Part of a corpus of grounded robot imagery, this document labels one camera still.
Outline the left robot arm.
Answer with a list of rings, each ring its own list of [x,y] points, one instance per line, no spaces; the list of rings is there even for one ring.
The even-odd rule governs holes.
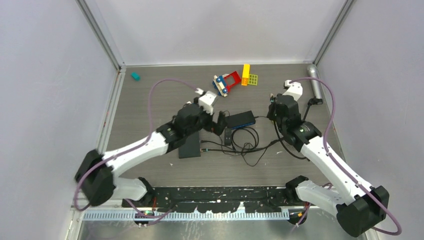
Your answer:
[[[90,150],[74,177],[77,183],[74,206],[78,205],[78,192],[82,192],[89,207],[100,206],[113,196],[135,200],[141,207],[148,207],[154,197],[147,184],[138,178],[127,179],[121,175],[138,164],[178,149],[200,130],[220,136],[227,126],[225,112],[219,112],[216,122],[213,117],[202,106],[187,103],[171,121],[141,140],[104,153]]]

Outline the silver microphone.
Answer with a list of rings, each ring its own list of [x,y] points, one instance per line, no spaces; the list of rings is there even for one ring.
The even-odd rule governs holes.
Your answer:
[[[311,78],[315,78],[315,79],[319,78],[318,68],[315,64],[308,65],[307,72]],[[318,102],[322,102],[323,97],[322,97],[320,82],[316,80],[311,80],[311,87],[312,87],[314,98],[317,99]]]

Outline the black power adapter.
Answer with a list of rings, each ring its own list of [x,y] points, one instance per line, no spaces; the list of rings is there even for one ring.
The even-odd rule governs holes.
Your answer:
[[[224,130],[224,145],[230,146],[232,144],[232,129],[226,128]]]

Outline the black mini tripod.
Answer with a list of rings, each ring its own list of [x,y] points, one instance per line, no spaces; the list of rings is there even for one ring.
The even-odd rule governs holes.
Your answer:
[[[313,105],[322,105],[322,104],[323,104],[323,99],[322,98],[316,98],[316,97],[310,98],[308,100],[308,102],[307,102],[307,107],[306,107],[306,110],[304,112],[302,121],[305,121],[306,120],[306,118],[308,116],[308,113],[310,111],[311,106],[313,106]]]

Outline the black network switch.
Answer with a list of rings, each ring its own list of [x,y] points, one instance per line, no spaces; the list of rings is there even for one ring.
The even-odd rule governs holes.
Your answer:
[[[251,110],[226,116],[225,120],[227,123],[226,127],[233,130],[251,126],[256,123],[256,118]]]

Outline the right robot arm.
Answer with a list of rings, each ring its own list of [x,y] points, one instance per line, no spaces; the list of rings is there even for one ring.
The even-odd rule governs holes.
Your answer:
[[[352,237],[359,237],[386,218],[389,192],[354,172],[325,142],[322,133],[311,122],[302,120],[293,96],[271,95],[267,118],[273,122],[281,142],[303,154],[336,188],[324,189],[300,175],[285,184],[288,203],[299,205],[303,201],[318,206],[336,217]]]

